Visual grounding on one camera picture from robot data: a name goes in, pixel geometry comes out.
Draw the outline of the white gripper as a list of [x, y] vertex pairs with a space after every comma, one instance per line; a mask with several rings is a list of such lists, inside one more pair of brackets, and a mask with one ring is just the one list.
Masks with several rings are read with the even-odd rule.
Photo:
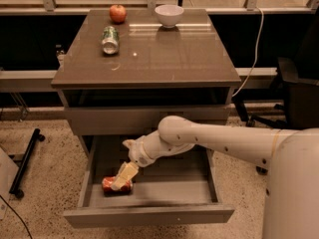
[[147, 167], [150, 159], [144, 151], [143, 144], [138, 139], [126, 139], [123, 145], [129, 150], [130, 162], [124, 162], [112, 182], [111, 188], [114, 191], [121, 191], [126, 187], [126, 182], [130, 181], [139, 172], [139, 167]]

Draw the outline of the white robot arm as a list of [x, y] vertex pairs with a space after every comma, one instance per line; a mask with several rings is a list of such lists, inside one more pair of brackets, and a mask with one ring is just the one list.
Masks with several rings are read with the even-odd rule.
[[227, 126], [169, 116], [156, 131], [124, 145], [130, 160], [111, 184], [114, 190], [158, 158], [200, 145], [268, 170], [262, 239], [319, 239], [318, 128]]

